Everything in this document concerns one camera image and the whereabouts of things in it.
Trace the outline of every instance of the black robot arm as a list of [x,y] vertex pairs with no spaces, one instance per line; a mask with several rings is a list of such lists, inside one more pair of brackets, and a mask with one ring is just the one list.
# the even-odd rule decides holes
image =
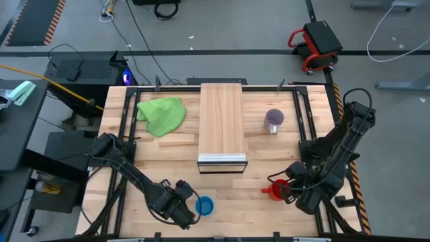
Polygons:
[[[190,225],[197,223],[198,219],[194,220],[194,213],[185,203],[195,193],[191,186],[182,180],[176,183],[175,189],[170,186],[167,179],[160,183],[152,182],[126,159],[127,152],[126,146],[115,135],[106,133],[103,133],[88,150],[92,159],[108,164],[144,194],[149,212],[155,219],[162,223],[178,225],[182,229],[189,229]],[[171,218],[173,223],[161,220],[153,212],[165,220]]]
[[[287,204],[296,201],[297,208],[307,214],[314,214],[321,200],[326,206],[331,205],[330,200],[343,187],[348,163],[359,157],[354,153],[355,148],[362,136],[375,125],[375,109],[372,108],[370,94],[364,89],[355,90],[368,94],[369,107],[358,102],[345,104],[341,121],[328,135],[315,139],[305,148],[302,162],[296,161],[285,171],[268,177],[275,183],[272,177],[285,173],[289,178],[286,184],[276,184],[282,187],[284,200]],[[314,166],[307,169],[303,164]],[[339,224],[343,222],[340,215],[335,218]]]

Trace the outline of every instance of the purple cup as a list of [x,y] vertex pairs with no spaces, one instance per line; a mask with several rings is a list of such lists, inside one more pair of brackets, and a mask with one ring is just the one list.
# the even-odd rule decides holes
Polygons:
[[264,117],[264,127],[270,131],[271,134],[276,134],[283,122],[284,114],[278,109],[267,111],[266,117]]

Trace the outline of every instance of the black mat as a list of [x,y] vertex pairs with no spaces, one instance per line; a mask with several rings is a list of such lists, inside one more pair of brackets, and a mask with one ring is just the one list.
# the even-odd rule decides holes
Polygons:
[[7,46],[43,46],[51,43],[65,0],[27,0],[11,29]]

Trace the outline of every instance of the yellow cable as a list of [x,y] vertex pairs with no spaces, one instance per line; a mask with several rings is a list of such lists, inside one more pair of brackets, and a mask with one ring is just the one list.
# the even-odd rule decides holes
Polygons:
[[[36,74],[36,73],[33,73],[33,72],[29,72],[29,71],[23,71],[23,70],[21,70],[21,69],[14,68],[14,67],[8,67],[7,65],[0,65],[0,67],[2,67],[2,68],[4,68],[4,69],[11,70],[11,71],[17,71],[17,72],[19,72],[19,73],[24,73],[24,74],[27,74],[27,75],[32,75],[32,76],[34,76],[34,77],[41,78],[42,80],[45,80],[45,81],[49,82],[49,84],[51,84],[51,85],[54,85],[54,86],[58,87],[59,89],[61,89],[61,90],[65,91],[65,92],[67,92],[68,94],[70,94],[70,95],[72,95],[72,96],[74,96],[74,97],[77,97],[78,99],[80,99],[80,100],[82,100],[82,101],[86,102],[87,104],[89,104],[89,103],[90,103],[90,101],[89,101],[88,99],[86,99],[86,98],[84,98],[84,97],[80,96],[79,94],[76,94],[76,93],[72,92],[71,90],[67,89],[67,88],[66,88],[66,87],[64,87],[63,85],[60,85],[60,84],[56,83],[55,81],[51,81],[51,80],[49,80],[48,78],[46,78],[46,77],[44,77],[44,76],[42,76],[42,75],[39,75],[39,74]],[[102,108],[102,107],[100,107],[99,105],[96,105],[95,107],[96,107],[97,109],[99,109],[99,110],[103,111],[103,108]]]

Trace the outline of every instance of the green object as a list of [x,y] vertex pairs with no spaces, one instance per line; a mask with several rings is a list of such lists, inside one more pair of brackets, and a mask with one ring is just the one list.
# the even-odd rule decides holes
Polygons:
[[33,92],[36,88],[36,84],[31,81],[24,81],[21,85],[17,86],[11,93],[7,94],[7,98],[12,101],[15,101],[14,104],[17,106],[21,106],[26,100],[27,97]]
[[138,121],[146,121],[152,135],[162,137],[181,126],[187,110],[178,97],[164,97],[137,104]]

